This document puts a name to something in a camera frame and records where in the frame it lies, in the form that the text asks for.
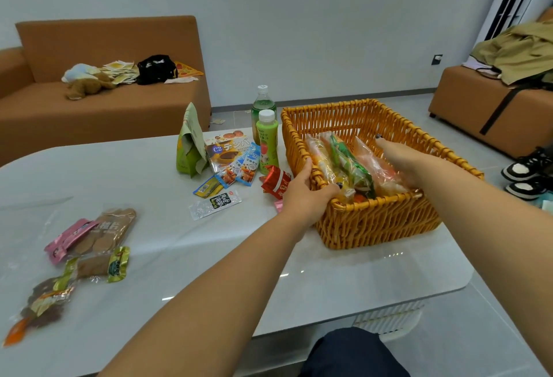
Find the person's right hand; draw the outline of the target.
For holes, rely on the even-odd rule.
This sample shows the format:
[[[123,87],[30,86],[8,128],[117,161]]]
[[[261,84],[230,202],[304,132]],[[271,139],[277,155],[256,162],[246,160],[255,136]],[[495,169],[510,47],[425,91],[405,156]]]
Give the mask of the person's right hand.
[[[410,187],[422,188],[420,169],[424,167],[428,155],[401,143],[398,143],[397,147],[397,155],[384,158]]]

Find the person's left hand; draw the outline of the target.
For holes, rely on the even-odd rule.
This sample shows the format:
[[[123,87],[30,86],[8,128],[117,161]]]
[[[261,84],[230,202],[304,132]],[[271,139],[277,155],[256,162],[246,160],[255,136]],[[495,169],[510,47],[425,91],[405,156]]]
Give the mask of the person's left hand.
[[[316,190],[310,188],[312,170],[313,162],[308,157],[304,167],[289,183],[283,195],[283,208],[279,216],[297,230],[305,231],[317,223],[330,201],[318,199],[315,196]]]

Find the orange wicker basket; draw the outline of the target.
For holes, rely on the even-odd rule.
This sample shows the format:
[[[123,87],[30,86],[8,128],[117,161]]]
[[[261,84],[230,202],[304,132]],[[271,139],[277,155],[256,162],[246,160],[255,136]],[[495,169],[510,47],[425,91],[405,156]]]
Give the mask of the orange wicker basket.
[[[294,174],[303,168],[310,155],[304,143],[305,135],[332,131],[349,149],[352,149],[354,138],[359,137],[381,156],[382,150],[375,143],[375,136],[381,134],[388,141],[440,157],[484,179],[484,174],[465,159],[375,99],[285,107],[280,117],[287,162]],[[332,199],[315,227],[324,245],[338,250],[408,238],[430,232],[441,223],[424,194],[411,191],[361,203],[342,204]]]

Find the person's left forearm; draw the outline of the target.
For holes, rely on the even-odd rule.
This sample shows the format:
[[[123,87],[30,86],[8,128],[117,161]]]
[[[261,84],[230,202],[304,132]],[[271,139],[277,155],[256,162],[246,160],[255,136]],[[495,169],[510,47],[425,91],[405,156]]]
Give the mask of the person's left forearm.
[[[229,377],[322,211],[284,208],[160,309],[98,377]]]

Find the person's right forearm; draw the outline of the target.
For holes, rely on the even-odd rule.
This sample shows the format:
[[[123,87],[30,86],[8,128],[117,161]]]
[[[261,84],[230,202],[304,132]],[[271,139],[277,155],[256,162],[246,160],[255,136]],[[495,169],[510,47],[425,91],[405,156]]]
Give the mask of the person's right forearm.
[[[553,377],[553,215],[438,157],[412,160],[416,183]]]

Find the clear pink snack packet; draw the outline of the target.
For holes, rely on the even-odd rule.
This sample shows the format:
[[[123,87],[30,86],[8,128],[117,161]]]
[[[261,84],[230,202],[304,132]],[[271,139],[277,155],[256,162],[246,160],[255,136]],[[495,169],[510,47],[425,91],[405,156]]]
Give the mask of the clear pink snack packet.
[[[400,175],[384,159],[377,157],[359,137],[353,142],[353,154],[371,174],[378,197],[393,197],[409,192]]]

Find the yellow clear snack packet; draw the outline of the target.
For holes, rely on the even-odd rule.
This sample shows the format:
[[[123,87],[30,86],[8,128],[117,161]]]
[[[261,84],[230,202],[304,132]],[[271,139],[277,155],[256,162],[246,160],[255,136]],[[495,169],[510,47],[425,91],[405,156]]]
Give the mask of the yellow clear snack packet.
[[[346,173],[331,158],[324,142],[316,136],[307,134],[305,144],[313,165],[321,171],[323,179],[328,184],[336,184],[340,188],[340,194],[337,196],[338,200],[342,204],[352,203],[355,189],[351,186]]]

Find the green snack packet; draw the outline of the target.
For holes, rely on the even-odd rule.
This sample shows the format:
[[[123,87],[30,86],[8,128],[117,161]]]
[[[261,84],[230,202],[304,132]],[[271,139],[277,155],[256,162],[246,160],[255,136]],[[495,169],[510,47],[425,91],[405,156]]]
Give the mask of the green snack packet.
[[[345,142],[334,132],[328,132],[329,155],[349,179],[349,185],[367,199],[376,198],[374,181],[368,170],[349,151]]]

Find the red foil snack packet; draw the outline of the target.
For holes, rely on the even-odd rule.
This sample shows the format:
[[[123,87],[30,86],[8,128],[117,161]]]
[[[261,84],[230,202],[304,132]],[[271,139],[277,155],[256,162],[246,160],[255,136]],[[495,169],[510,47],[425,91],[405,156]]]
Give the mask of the red foil snack packet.
[[[275,165],[269,165],[267,174],[259,178],[264,193],[269,193],[277,200],[282,200],[293,176]]]

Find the green drink bottle white cap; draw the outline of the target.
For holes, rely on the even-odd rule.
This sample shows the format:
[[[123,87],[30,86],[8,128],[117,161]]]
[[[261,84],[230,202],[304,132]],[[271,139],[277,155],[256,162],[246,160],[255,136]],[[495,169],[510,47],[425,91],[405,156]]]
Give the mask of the green drink bottle white cap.
[[[267,175],[271,166],[279,167],[278,160],[278,127],[275,119],[275,111],[263,109],[259,112],[259,119],[256,122],[256,129],[260,145],[259,170]]]

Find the blue snack packet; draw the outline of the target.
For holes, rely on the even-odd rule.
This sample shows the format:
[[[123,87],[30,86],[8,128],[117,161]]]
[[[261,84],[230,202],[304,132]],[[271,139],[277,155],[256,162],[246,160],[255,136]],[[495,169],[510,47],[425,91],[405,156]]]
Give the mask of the blue snack packet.
[[[252,143],[245,155],[244,161],[240,166],[236,181],[246,186],[252,186],[255,174],[259,167],[261,157],[260,146]]]

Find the brown ottoman sofa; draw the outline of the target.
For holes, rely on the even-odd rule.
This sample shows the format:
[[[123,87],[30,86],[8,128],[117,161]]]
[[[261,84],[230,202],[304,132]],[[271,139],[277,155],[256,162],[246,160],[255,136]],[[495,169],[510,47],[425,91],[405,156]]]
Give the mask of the brown ottoman sofa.
[[[544,20],[551,18],[553,7]],[[540,81],[506,86],[471,69],[449,67],[428,110],[512,157],[553,143],[553,85]]]

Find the small blue red packet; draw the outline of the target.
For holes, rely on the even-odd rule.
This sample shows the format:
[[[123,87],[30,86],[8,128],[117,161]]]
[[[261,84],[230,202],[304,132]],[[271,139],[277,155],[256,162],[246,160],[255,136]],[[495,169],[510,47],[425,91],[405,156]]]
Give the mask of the small blue red packet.
[[[240,166],[230,164],[224,169],[215,174],[215,178],[225,188],[229,188],[236,180],[237,174],[240,171]]]

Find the orange biscuit box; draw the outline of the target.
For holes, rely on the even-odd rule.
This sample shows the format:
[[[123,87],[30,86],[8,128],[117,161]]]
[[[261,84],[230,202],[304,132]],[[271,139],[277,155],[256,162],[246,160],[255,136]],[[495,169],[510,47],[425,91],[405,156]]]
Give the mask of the orange biscuit box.
[[[214,174],[242,157],[253,143],[252,128],[204,133],[206,152]]]

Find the clear green water bottle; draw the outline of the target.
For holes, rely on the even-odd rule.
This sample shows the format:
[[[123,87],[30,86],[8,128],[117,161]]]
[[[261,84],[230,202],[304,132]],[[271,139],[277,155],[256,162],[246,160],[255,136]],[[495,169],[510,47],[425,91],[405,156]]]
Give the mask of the clear green water bottle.
[[[264,109],[270,109],[276,113],[277,106],[275,102],[269,97],[268,86],[260,85],[257,88],[258,96],[254,101],[251,109],[252,116],[252,131],[253,131],[253,140],[257,145],[260,145],[257,122],[259,121],[259,112]]]

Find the clear white black packet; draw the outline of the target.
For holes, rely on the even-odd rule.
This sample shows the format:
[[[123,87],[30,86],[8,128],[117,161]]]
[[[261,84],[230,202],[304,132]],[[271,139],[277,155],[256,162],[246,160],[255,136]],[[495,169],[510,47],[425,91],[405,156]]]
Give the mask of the clear white black packet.
[[[191,205],[189,211],[193,220],[200,220],[241,202],[242,199],[236,191],[225,191]]]

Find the small yellow packet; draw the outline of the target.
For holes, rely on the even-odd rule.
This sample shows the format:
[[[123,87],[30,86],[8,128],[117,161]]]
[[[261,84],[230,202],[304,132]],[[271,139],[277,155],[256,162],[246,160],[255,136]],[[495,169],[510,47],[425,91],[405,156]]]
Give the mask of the small yellow packet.
[[[202,199],[208,199],[209,197],[217,195],[220,191],[225,189],[224,185],[221,184],[217,175],[211,176],[206,180],[200,187],[198,187],[193,194]]]

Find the pale pink garment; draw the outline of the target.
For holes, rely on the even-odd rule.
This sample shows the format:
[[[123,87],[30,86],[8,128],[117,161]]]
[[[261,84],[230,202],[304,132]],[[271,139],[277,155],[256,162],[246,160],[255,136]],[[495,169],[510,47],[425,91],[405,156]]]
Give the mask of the pale pink garment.
[[[501,74],[500,69],[498,69],[494,66],[485,64],[483,62],[480,62],[478,59],[476,59],[472,55],[469,55],[467,60],[462,64],[462,67],[471,69],[471,70],[479,73],[480,75],[482,75],[483,77],[485,77],[487,79],[501,80],[501,78],[502,78],[502,74]]]

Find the white ribbed table base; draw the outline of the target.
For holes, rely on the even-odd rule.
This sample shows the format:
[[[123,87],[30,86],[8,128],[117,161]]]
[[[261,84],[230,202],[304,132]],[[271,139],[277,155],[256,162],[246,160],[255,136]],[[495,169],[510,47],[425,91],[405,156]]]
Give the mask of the white ribbed table base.
[[[426,305],[424,300],[398,304],[358,314],[352,326],[379,335],[390,342],[409,334],[419,323]]]

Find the black white sneaker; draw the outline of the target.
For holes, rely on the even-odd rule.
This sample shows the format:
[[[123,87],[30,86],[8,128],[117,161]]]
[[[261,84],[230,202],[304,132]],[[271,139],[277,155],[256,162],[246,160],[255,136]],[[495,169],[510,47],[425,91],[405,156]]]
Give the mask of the black white sneaker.
[[[536,147],[526,155],[501,171],[503,178],[511,182],[524,182],[553,169],[553,144],[547,147]]]
[[[553,176],[538,175],[521,182],[506,185],[505,191],[524,201],[535,201],[547,192],[553,192]]]

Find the green standing snack bag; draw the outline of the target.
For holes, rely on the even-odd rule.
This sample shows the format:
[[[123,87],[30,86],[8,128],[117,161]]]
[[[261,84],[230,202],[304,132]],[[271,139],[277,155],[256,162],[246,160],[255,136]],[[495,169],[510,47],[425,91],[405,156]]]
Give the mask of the green standing snack bag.
[[[201,174],[208,164],[209,157],[197,110],[193,103],[189,103],[177,142],[176,170],[193,178]]]

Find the olive green coat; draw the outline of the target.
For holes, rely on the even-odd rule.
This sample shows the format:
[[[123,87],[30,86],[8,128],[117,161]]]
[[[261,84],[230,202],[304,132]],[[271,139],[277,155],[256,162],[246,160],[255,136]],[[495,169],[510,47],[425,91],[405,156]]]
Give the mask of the olive green coat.
[[[470,57],[506,86],[530,81],[553,85],[553,18],[513,25],[477,43]]]

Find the person's dark trouser leg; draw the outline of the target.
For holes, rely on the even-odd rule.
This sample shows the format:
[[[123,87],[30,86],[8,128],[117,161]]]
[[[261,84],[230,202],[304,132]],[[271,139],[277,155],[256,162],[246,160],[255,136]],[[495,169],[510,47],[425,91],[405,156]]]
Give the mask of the person's dark trouser leg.
[[[298,377],[410,377],[376,333],[340,328],[318,339]]]

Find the black bag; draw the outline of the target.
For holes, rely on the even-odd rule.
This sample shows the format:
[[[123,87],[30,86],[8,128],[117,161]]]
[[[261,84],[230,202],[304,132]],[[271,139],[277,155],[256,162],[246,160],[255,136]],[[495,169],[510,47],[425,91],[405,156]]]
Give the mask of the black bag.
[[[152,55],[137,63],[139,75],[136,83],[141,86],[164,83],[178,77],[175,62],[169,55]]]

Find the clear brown slices packet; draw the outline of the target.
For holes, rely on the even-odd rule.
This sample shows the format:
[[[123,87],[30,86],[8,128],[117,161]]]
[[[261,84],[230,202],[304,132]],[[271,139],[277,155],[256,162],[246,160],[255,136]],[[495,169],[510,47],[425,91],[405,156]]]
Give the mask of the clear brown slices packet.
[[[69,249],[68,257],[107,253],[121,246],[137,212],[134,208],[110,208],[103,211],[96,222],[77,243]]]

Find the long brown sofa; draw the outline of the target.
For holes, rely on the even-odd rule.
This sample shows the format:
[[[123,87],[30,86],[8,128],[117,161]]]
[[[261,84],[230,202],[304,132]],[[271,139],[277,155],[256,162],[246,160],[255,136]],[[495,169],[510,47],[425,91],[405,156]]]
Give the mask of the long brown sofa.
[[[122,85],[69,100],[76,64],[139,63],[168,55],[204,72],[194,16],[19,22],[21,46],[0,50],[0,167],[59,146],[175,135],[189,103],[203,131],[212,106],[205,75],[184,84]]]

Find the pile of paper packets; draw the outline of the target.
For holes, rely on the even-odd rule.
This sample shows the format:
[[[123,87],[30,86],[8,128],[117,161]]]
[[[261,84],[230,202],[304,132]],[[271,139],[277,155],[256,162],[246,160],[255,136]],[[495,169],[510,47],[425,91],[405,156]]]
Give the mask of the pile of paper packets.
[[[117,60],[99,68],[102,73],[107,74],[115,85],[130,85],[137,81],[140,73],[134,62]]]

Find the green brown tofu packet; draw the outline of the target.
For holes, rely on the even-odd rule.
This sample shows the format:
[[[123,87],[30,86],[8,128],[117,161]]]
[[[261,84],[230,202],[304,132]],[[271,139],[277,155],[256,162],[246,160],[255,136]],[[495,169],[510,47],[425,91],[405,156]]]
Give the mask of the green brown tofu packet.
[[[66,262],[61,280],[65,285],[83,279],[118,283],[127,277],[129,258],[128,246],[74,257]]]
[[[20,312],[22,317],[38,318],[58,313],[69,301],[76,282],[67,277],[51,277],[37,284],[31,296],[27,299],[26,306]]]

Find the brown plush toy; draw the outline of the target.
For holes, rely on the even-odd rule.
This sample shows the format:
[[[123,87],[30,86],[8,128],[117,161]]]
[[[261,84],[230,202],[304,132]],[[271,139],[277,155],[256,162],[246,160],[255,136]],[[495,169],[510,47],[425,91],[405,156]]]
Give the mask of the brown plush toy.
[[[76,79],[68,84],[65,97],[69,100],[81,100],[89,95],[99,94],[103,90],[114,90],[117,85],[105,73],[94,73],[91,77]]]

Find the blue white plush toy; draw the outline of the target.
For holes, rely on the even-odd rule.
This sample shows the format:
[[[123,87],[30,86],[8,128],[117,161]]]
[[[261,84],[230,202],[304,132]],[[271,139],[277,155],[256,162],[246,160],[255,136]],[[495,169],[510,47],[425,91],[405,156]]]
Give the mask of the blue white plush toy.
[[[79,79],[95,79],[95,75],[98,73],[101,73],[101,71],[96,66],[76,64],[72,68],[65,71],[61,81],[68,84]]]

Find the orange brown meat packet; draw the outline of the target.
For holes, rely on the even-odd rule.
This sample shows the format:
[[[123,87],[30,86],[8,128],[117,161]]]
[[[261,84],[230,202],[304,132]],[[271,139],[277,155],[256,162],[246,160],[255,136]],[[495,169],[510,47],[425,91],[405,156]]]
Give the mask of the orange brown meat packet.
[[[8,331],[2,346],[12,346],[20,343],[25,335],[34,329],[46,327],[61,319],[64,313],[64,305],[54,303],[49,306],[25,307],[20,313],[20,320]]]

